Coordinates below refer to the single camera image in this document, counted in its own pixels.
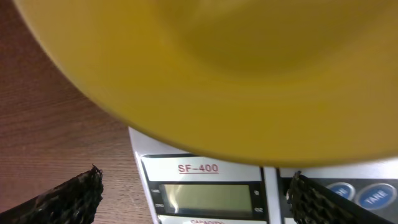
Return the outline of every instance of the digital kitchen scale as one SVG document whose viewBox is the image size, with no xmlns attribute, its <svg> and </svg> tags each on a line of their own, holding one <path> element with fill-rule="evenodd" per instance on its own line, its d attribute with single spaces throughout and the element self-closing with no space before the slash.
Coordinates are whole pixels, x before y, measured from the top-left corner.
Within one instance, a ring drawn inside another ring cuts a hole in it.
<svg viewBox="0 0 398 224">
<path fill-rule="evenodd" d="M 285 169 L 190 154 L 130 128 L 155 224 L 295 223 L 286 202 L 294 172 L 398 223 L 398 159 L 339 167 Z"/>
</svg>

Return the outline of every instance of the wooden table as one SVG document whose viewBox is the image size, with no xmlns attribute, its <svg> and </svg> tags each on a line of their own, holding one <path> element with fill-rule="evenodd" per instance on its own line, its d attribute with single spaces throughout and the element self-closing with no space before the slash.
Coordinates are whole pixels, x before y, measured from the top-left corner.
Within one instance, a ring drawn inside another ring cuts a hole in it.
<svg viewBox="0 0 398 224">
<path fill-rule="evenodd" d="M 126 125 L 84 97 L 0 0 L 0 212 L 103 169 L 95 223 L 150 223 Z"/>
</svg>

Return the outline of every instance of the tare button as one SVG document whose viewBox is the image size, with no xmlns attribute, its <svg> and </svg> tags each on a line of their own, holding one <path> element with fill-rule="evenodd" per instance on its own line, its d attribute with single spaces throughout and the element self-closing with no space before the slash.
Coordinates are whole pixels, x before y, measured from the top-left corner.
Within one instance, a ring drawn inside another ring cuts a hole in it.
<svg viewBox="0 0 398 224">
<path fill-rule="evenodd" d="M 397 189 L 389 184 L 372 184 L 362 189 L 356 196 L 356 203 L 368 210 L 384 208 L 397 197 Z"/>
<path fill-rule="evenodd" d="M 348 184 L 348 183 L 337 182 L 337 183 L 328 185 L 327 188 L 348 200 L 352 200 L 355 195 L 355 188 L 351 184 Z"/>
</svg>

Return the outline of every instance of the scale display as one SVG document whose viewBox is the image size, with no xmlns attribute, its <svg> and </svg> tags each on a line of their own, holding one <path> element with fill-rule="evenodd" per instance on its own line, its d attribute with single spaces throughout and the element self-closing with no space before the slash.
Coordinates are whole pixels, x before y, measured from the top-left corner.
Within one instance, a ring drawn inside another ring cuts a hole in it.
<svg viewBox="0 0 398 224">
<path fill-rule="evenodd" d="M 252 217 L 248 185 L 164 184 L 160 188 L 167 213 Z"/>
</svg>

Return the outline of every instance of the black woven object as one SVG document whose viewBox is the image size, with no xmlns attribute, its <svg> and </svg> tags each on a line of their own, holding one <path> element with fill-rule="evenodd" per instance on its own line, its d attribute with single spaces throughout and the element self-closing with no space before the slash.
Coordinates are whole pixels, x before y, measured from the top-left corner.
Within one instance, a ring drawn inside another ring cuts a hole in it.
<svg viewBox="0 0 398 224">
<path fill-rule="evenodd" d="M 287 203 L 299 224 L 392 224 L 297 172 Z"/>
<path fill-rule="evenodd" d="M 93 167 L 29 201 L 0 213 L 1 224 L 89 224 L 102 200 L 102 171 Z"/>
</svg>

